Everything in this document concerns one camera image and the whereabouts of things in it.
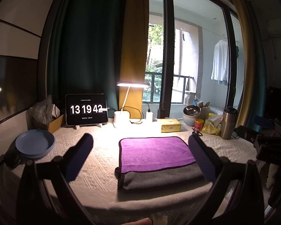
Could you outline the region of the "person's hand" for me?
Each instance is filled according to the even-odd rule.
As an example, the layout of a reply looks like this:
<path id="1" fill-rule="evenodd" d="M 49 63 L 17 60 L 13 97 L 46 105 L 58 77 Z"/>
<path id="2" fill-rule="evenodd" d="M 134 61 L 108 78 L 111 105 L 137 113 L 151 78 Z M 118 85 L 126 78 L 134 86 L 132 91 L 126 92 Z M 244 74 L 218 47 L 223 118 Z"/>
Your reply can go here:
<path id="1" fill-rule="evenodd" d="M 137 221 L 123 223 L 122 225 L 152 225 L 152 224 L 153 224 L 152 219 L 147 217 Z"/>

